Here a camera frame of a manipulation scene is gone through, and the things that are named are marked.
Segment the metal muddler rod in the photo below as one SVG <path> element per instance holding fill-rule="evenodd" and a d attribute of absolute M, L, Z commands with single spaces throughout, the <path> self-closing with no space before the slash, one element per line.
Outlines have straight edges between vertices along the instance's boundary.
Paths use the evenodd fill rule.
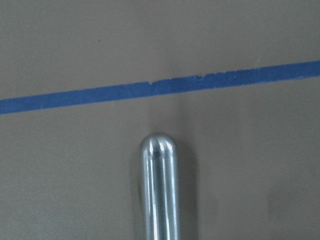
<path fill-rule="evenodd" d="M 140 145 L 141 201 L 146 240 L 180 240 L 178 150 L 165 133 Z"/>

